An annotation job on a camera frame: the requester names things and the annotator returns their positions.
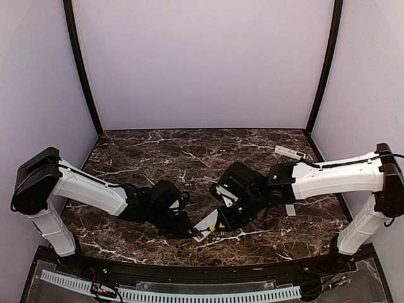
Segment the yellow handle screwdriver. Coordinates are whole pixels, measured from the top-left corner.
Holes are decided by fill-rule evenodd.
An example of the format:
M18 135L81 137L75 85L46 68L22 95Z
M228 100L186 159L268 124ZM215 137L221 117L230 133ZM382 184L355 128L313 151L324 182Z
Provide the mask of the yellow handle screwdriver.
M204 231L208 231L208 232L214 232L217 230L225 230L226 226L219 223L218 225L209 225L207 228L204 229Z

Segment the grey remote control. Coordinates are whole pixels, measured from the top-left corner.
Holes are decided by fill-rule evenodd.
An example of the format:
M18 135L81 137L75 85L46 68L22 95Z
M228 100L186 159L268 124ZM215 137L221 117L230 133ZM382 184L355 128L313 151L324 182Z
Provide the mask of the grey remote control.
M218 210L214 210L194 226L195 236L193 239L196 242L202 242L216 229L218 229L218 227Z

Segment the grey battery cover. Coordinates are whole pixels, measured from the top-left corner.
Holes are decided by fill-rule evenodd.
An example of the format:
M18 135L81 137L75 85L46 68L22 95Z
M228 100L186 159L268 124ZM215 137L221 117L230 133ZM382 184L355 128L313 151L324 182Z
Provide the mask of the grey battery cover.
M285 210L286 213L289 217L295 217L296 216L296 210L295 206L293 204L286 204L285 205Z

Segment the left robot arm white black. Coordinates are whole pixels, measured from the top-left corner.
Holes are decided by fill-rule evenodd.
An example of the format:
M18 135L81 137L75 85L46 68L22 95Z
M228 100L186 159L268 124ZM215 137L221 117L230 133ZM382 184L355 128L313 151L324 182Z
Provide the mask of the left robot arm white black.
M113 184L87 174L49 147L21 165L11 199L11 211L26 215L75 275L84 275L89 262L51 203L51 196L73 199L128 222L148 222L173 238L196 235L185 211L189 193L169 181L152 187Z

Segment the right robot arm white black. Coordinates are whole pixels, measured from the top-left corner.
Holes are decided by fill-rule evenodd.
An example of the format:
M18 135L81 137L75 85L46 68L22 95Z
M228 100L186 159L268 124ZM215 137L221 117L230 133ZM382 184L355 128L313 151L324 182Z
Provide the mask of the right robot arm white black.
M235 162L211 187L216 198L231 205L220 207L207 229L230 232L263 209L325 194L369 191L361 211L336 237L336 249L323 258L324 271L335 274L380 226L403 215L403 173L397 158L388 144L379 143L376 151L356 158L321 163L300 158L272 166L267 175Z

